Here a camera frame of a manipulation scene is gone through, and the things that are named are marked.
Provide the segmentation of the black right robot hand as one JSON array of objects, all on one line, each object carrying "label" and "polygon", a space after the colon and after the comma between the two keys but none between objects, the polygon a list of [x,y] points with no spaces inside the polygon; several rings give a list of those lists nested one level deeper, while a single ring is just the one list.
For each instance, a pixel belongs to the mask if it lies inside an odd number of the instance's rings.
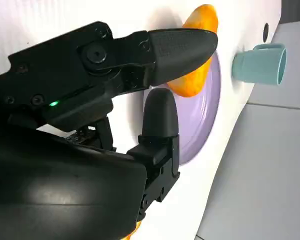
[{"label": "black right robot hand", "polygon": [[[94,22],[9,56],[0,75],[0,240],[120,240],[180,177],[177,107],[161,84],[201,67],[216,33],[113,38]],[[138,145],[118,153],[108,113],[149,90]]]}]

